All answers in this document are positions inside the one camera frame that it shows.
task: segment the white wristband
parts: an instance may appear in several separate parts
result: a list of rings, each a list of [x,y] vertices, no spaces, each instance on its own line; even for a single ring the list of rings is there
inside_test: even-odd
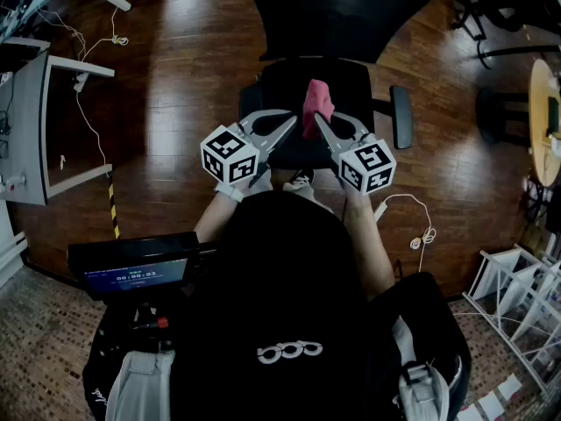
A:
[[[238,203],[241,203],[244,199],[244,194],[242,192],[232,186],[224,184],[223,182],[219,182],[214,188],[214,191],[224,193],[227,197],[237,201]]]

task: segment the yellow black striped tape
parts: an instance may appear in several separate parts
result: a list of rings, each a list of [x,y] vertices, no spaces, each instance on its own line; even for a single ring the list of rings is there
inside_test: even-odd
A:
[[[119,226],[117,224],[117,210],[115,209],[115,196],[113,195],[113,175],[109,175],[109,201],[111,204],[111,219],[113,220],[113,230],[115,231],[115,239],[119,240]]]

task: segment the wooden floor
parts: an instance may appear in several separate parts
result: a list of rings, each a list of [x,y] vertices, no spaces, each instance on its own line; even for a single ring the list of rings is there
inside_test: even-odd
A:
[[[130,0],[132,10],[115,16],[116,34],[128,46],[104,41],[88,61],[114,68],[114,79],[90,78],[81,102],[99,131],[115,167],[117,218],[122,238],[192,230],[212,198],[214,180],[201,168],[199,144],[218,125],[237,121],[238,92],[265,66],[265,36],[252,0]],[[111,6],[103,0],[54,0],[66,24],[88,46],[111,37]],[[394,36],[377,65],[370,66],[373,94],[388,98],[389,86],[409,90],[415,112],[415,144],[394,152],[394,185],[373,195],[412,193],[428,205],[437,237],[427,246],[423,270],[443,292],[465,290],[479,265],[479,250],[512,246],[523,219],[522,180],[530,158],[524,148],[487,146],[475,123],[478,88],[524,91],[533,55],[496,59],[485,70],[464,31],[451,31],[452,9],[432,0]],[[486,23],[486,47],[557,44],[556,36],[529,28],[500,31]],[[54,28],[53,53],[72,57],[78,43]],[[102,163],[96,136],[84,123],[72,90],[72,74],[58,71],[49,91],[47,144],[51,182]],[[376,132],[391,144],[389,118],[376,118]],[[63,172],[60,155],[66,157]],[[337,182],[321,173],[316,196],[341,213]],[[113,239],[107,180],[97,178],[49,201],[47,207],[16,204],[28,258],[71,277],[69,243]],[[380,231],[392,262],[406,275],[417,271],[420,252],[409,242],[427,227],[423,208],[410,199],[389,203]]]

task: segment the sneaker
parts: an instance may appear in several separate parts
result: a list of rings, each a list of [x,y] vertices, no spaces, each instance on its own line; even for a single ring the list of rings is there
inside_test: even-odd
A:
[[[303,170],[298,170],[295,173],[295,175],[290,179],[289,183],[296,188],[311,186],[314,183],[315,175],[316,173],[312,168],[305,168]]]

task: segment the pink towel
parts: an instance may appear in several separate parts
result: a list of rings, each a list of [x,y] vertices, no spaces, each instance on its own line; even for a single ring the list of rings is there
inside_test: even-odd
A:
[[[320,112],[329,122],[334,110],[335,106],[331,102],[329,86],[323,81],[310,81],[302,110],[302,124],[304,125],[302,136],[306,140],[319,139],[319,130],[314,120],[314,114]]]

